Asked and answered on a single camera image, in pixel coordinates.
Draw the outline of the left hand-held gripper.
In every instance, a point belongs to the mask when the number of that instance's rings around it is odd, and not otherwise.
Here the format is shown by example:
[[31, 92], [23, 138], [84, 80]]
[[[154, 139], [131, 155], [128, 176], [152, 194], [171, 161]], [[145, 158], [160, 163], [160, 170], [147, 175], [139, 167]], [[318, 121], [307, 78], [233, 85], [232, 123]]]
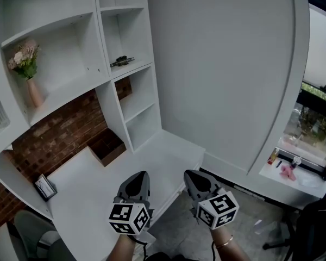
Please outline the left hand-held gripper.
[[116, 233], [139, 235], [150, 225], [150, 177], [140, 171], [125, 180], [114, 198], [108, 222]]

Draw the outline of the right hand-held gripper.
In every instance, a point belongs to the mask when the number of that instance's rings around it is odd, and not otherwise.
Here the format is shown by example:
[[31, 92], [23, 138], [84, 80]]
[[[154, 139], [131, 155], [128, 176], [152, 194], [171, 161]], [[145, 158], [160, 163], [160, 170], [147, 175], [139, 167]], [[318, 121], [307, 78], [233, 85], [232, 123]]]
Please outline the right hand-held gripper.
[[184, 182], [194, 201], [201, 199], [202, 194], [211, 194], [195, 203], [190, 210], [198, 222], [215, 230], [234, 221], [239, 204], [231, 191], [221, 188], [215, 177], [201, 171], [186, 170]]

